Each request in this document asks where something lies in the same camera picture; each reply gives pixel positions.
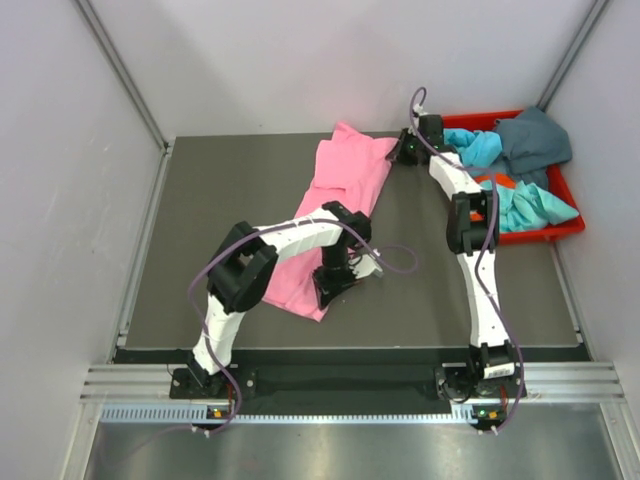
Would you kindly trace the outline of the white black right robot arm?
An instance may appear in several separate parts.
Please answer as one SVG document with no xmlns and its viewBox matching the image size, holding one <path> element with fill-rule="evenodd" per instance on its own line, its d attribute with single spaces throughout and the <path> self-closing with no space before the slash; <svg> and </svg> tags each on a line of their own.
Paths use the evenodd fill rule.
<svg viewBox="0 0 640 480">
<path fill-rule="evenodd" d="M 446 242 L 463 273 L 471 335 L 466 372 L 440 381 L 442 395 L 457 403 L 487 396 L 516 373 L 516 357 L 501 315 L 495 275 L 499 242 L 498 194 L 481 187 L 445 142 L 443 118 L 415 111 L 387 159 L 425 165 L 449 199 Z"/>
</svg>

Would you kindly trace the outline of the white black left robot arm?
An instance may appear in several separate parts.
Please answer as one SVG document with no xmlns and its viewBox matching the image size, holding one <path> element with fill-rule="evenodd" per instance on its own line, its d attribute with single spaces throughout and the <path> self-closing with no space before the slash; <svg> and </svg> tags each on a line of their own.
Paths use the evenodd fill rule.
<svg viewBox="0 0 640 480">
<path fill-rule="evenodd" d="M 273 226 L 253 227 L 245 221 L 234 225 L 194 280 L 207 280 L 207 310 L 200 314 L 201 334 L 186 366 L 172 374 L 170 397 L 216 398 L 224 389 L 233 389 L 226 368 L 240 324 L 263 300 L 276 267 L 284 261 L 321 251 L 321 265 L 310 274 L 320 310 L 361 280 L 380 275 L 374 250 L 351 258 L 371 240 L 371 234 L 371 220 L 338 201 Z"/>
</svg>

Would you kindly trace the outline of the pink t shirt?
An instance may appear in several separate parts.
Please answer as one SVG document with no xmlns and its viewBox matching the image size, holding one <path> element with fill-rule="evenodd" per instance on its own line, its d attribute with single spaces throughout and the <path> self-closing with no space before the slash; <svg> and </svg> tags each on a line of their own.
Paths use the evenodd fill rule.
<svg viewBox="0 0 640 480">
<path fill-rule="evenodd" d="M 391 169 L 386 155 L 396 145 L 391 137 L 374 138 L 338 123 L 329 140 L 316 150 L 314 176 L 296 211 L 305 216 L 330 201 L 351 212 L 370 215 Z M 278 264 L 263 301 L 319 322 L 325 311 L 318 307 L 312 272 L 321 265 L 321 251 L 310 250 Z"/>
</svg>

